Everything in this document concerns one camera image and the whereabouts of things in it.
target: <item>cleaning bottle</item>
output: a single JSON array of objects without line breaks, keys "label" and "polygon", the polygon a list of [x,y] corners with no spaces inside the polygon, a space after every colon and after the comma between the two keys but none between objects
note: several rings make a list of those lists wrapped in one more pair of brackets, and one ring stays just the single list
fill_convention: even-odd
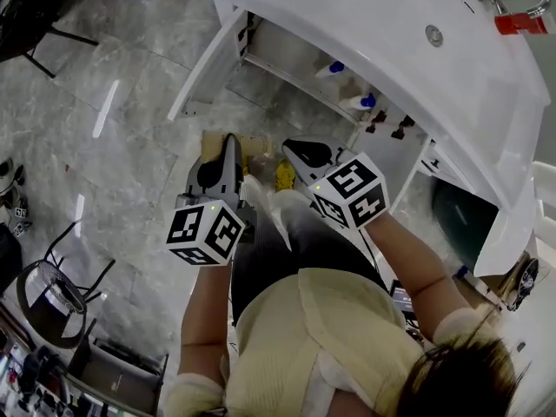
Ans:
[{"label": "cleaning bottle", "polygon": [[338,62],[337,60],[332,63],[331,65],[325,66],[320,71],[314,75],[317,79],[323,79],[324,77],[335,76],[336,74],[340,74],[346,66],[342,62]]},{"label": "cleaning bottle", "polygon": [[343,109],[360,109],[365,111],[366,109],[373,108],[374,105],[376,105],[376,99],[373,93],[368,93],[368,96],[357,96],[340,101],[340,108]]}]

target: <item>chair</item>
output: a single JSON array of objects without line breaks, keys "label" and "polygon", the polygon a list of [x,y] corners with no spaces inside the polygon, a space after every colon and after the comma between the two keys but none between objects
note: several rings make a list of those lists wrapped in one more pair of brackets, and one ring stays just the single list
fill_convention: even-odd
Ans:
[{"label": "chair", "polygon": [[[17,277],[17,300],[23,315],[35,331],[50,344],[60,348],[75,348],[85,336],[87,322],[87,304],[98,298],[102,293],[94,294],[104,276],[114,266],[112,260],[103,270],[90,288],[76,286],[70,278],[62,272],[60,267],[64,257],[56,260],[55,246],[78,224],[72,222],[66,230],[58,236],[46,251],[42,260],[34,261]],[[46,288],[32,303],[27,294],[27,280],[30,275],[40,276]],[[73,314],[81,315],[81,328],[77,334],[63,336],[68,321]]]},{"label": "chair", "polygon": [[11,0],[0,16],[0,62],[23,56],[48,77],[54,78],[56,75],[33,57],[35,48],[47,33],[97,46],[95,40],[52,27],[58,20],[62,4],[63,0]]}]

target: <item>shelf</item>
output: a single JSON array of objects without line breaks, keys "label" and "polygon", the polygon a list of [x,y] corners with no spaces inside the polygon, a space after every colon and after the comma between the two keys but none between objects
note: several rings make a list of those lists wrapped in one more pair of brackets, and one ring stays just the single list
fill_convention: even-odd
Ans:
[{"label": "shelf", "polygon": [[367,112],[344,110],[338,106],[340,100],[370,91],[375,97],[380,94],[350,69],[337,76],[317,79],[314,74],[334,59],[268,20],[262,20],[257,27],[245,59],[305,91],[355,125],[360,124]]}]

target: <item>drain hole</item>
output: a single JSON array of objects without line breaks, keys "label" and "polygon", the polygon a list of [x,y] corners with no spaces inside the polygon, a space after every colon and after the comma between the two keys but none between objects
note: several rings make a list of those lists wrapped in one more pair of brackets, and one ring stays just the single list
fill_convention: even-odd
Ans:
[{"label": "drain hole", "polygon": [[467,8],[469,8],[469,10],[470,10],[471,12],[475,13],[475,10],[471,7],[471,5],[470,5],[468,2],[466,2],[465,0],[461,0],[461,2],[462,2],[463,4],[465,4],[465,5],[467,6]]}]

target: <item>blue cap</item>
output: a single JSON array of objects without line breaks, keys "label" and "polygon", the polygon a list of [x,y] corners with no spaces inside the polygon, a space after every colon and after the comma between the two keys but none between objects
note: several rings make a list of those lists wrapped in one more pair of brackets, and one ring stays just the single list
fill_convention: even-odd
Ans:
[{"label": "blue cap", "polygon": [[376,99],[373,96],[373,93],[368,93],[368,96],[364,99],[361,99],[361,105],[363,107],[373,108],[376,105]]},{"label": "blue cap", "polygon": [[337,60],[332,63],[329,67],[331,73],[339,73],[346,68],[342,62],[338,62]]}]

